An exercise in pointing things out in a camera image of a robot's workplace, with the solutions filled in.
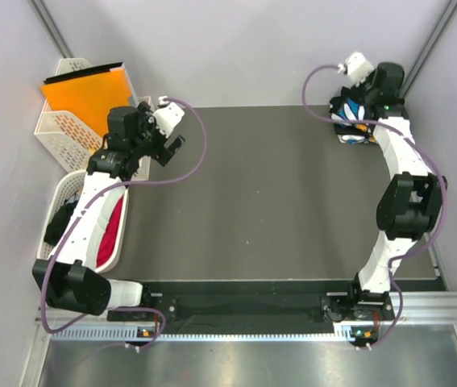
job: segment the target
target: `purple cable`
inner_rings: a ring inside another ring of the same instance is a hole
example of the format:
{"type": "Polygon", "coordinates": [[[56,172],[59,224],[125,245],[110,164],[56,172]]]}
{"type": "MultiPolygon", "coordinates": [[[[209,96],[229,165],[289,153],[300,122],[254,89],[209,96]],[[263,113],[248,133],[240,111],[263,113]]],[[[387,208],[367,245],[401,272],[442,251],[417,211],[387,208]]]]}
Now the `purple cable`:
{"type": "Polygon", "coordinates": [[[392,127],[391,125],[385,124],[385,123],[379,123],[376,120],[373,119],[361,119],[361,120],[343,120],[343,121],[336,121],[327,117],[323,117],[319,114],[314,113],[308,106],[307,106],[307,101],[305,98],[305,94],[307,91],[307,85],[309,84],[310,78],[315,73],[318,73],[322,70],[339,70],[339,67],[334,65],[334,64],[325,64],[323,66],[319,66],[316,69],[314,69],[305,79],[305,82],[303,83],[303,88],[301,89],[301,103],[303,104],[303,107],[309,112],[310,115],[312,115],[314,118],[319,119],[320,121],[323,121],[324,123],[360,123],[360,124],[367,124],[367,125],[378,125],[380,127],[383,127],[389,131],[392,131],[393,133],[396,133],[399,135],[414,151],[420,155],[420,157],[426,162],[427,165],[429,165],[430,169],[434,172],[434,175],[438,178],[439,186],[441,187],[441,198],[442,198],[442,205],[441,205],[441,215],[439,217],[438,225],[436,226],[436,229],[434,230],[434,233],[432,236],[429,238],[429,240],[426,241],[423,246],[420,248],[417,248],[415,250],[410,250],[406,252],[403,256],[394,256],[388,261],[388,268],[389,268],[389,280],[391,282],[391,286],[398,292],[398,298],[399,298],[399,304],[398,304],[398,311],[397,315],[395,316],[395,319],[391,322],[391,325],[389,328],[384,332],[384,334],[374,343],[371,345],[371,347],[376,347],[380,343],[384,342],[384,340],[391,334],[391,331],[393,328],[398,324],[398,321],[400,320],[400,316],[402,314],[402,311],[404,309],[404,297],[402,294],[402,291],[400,289],[400,286],[395,282],[395,279],[393,277],[393,273],[391,272],[391,268],[393,266],[393,262],[396,260],[407,260],[410,258],[413,258],[414,256],[417,256],[418,254],[424,252],[427,250],[430,246],[434,244],[434,241],[436,238],[438,238],[439,234],[441,233],[443,224],[445,223],[445,220],[447,219],[447,203],[448,203],[448,197],[447,197],[447,190],[446,190],[446,185],[445,181],[443,180],[443,175],[439,171],[438,166],[436,163],[424,152],[422,151],[413,141],[410,139],[406,139],[402,132],[396,129],[395,127],[392,127]]]}
{"type": "MultiPolygon", "coordinates": [[[[153,335],[152,339],[147,341],[144,345],[140,346],[139,350],[143,351],[145,349],[148,349],[150,346],[152,346],[156,339],[158,339],[160,337],[160,335],[162,334],[162,332],[164,331],[165,329],[165,326],[167,325],[167,319],[165,318],[165,315],[160,312],[159,310],[157,309],[154,309],[154,308],[143,308],[143,307],[131,307],[131,308],[128,308],[128,307],[121,307],[121,308],[117,308],[116,309],[117,311],[119,312],[150,312],[150,313],[153,313],[153,314],[158,314],[161,318],[162,318],[162,323],[160,324],[160,327],[159,327],[159,330],[153,335]]],[[[64,375],[69,375],[70,373],[72,373],[77,367],[79,367],[80,365],[82,365],[83,363],[85,363],[88,359],[90,359],[91,357],[94,357],[96,356],[99,352],[107,349],[107,348],[112,348],[112,347],[125,347],[126,345],[130,346],[131,344],[126,344],[126,343],[108,343],[108,344],[105,344],[99,348],[96,348],[94,349],[91,353],[89,353],[88,355],[86,356],[83,356],[81,359],[79,359],[75,364],[73,364],[73,366],[66,372],[61,372],[59,369],[56,368],[56,364],[55,364],[55,356],[52,356],[51,358],[51,370],[53,373],[59,375],[59,376],[64,376],[64,375]]]]}
{"type": "MultiPolygon", "coordinates": [[[[44,330],[47,333],[55,334],[55,333],[61,332],[64,329],[67,329],[68,327],[73,325],[75,322],[81,320],[82,318],[84,318],[86,316],[86,314],[80,314],[76,318],[73,318],[71,321],[69,321],[66,324],[64,324],[63,326],[58,327],[56,329],[53,329],[48,324],[47,306],[46,306],[49,278],[51,277],[52,270],[53,270],[54,265],[56,263],[56,258],[61,253],[61,249],[63,248],[65,243],[69,240],[69,237],[73,233],[74,228],[76,228],[76,225],[82,219],[83,215],[85,214],[85,211],[88,210],[90,208],[90,206],[92,206],[92,204],[98,198],[100,198],[105,192],[108,192],[109,190],[111,190],[113,188],[117,188],[117,187],[120,187],[120,186],[123,186],[123,185],[125,185],[125,186],[130,186],[130,185],[169,185],[169,184],[178,183],[180,181],[183,181],[183,180],[189,178],[193,174],[195,174],[195,172],[197,170],[199,170],[199,167],[201,166],[201,164],[203,164],[203,160],[205,159],[205,155],[206,155],[206,150],[208,148],[205,123],[203,122],[203,120],[201,119],[199,114],[195,111],[195,109],[192,108],[191,105],[189,105],[188,103],[183,102],[183,101],[181,101],[179,99],[175,99],[175,98],[166,98],[166,99],[169,102],[175,102],[175,103],[180,104],[180,105],[184,106],[185,108],[189,109],[194,114],[196,119],[198,120],[198,122],[200,124],[200,127],[201,127],[201,130],[203,132],[203,152],[201,153],[201,157],[199,158],[199,161],[194,166],[194,168],[192,168],[191,171],[189,171],[188,173],[186,173],[185,175],[183,175],[181,177],[177,177],[176,179],[163,180],[163,181],[122,181],[122,182],[110,185],[109,187],[106,187],[105,189],[101,190],[97,195],[95,195],[92,199],[90,199],[90,201],[85,205],[85,210],[81,212],[81,216],[77,217],[74,220],[74,222],[71,224],[70,228],[63,234],[63,236],[61,237],[60,243],[58,244],[58,247],[56,248],[54,254],[49,258],[48,268],[47,268],[47,270],[45,272],[44,280],[42,281],[42,291],[41,291],[42,295],[41,295],[41,298],[40,298],[40,319],[42,321],[42,326],[44,327],[44,330]]],[[[118,308],[117,310],[121,310],[121,311],[142,311],[142,312],[145,312],[148,309],[149,308],[143,308],[143,307],[130,307],[130,308],[118,308]]],[[[153,340],[149,341],[144,346],[144,348],[152,345],[155,342],[155,340],[158,339],[158,336],[160,336],[160,333],[164,330],[165,325],[167,323],[166,320],[165,320],[165,316],[161,312],[159,312],[158,310],[150,310],[150,311],[152,311],[153,313],[157,313],[162,318],[162,323],[161,323],[162,328],[159,329],[159,331],[153,336],[153,340]]]]}

